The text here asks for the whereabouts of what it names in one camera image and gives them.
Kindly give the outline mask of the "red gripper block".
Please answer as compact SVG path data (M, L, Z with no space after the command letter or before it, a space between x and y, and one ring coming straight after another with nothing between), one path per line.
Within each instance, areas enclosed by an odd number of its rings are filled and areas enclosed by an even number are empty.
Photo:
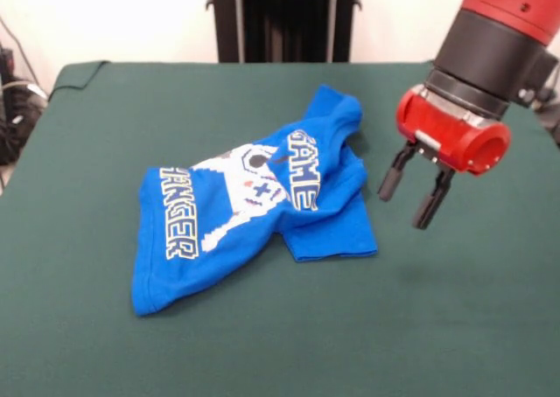
M412 220L425 230L451 189L455 171L475 176L491 170L507 153L511 132L502 122L488 119L445 99L425 86L408 90L395 112L398 131L408 140L396 154L378 191L382 201L392 199L404 168L420 142L451 169L440 170Z

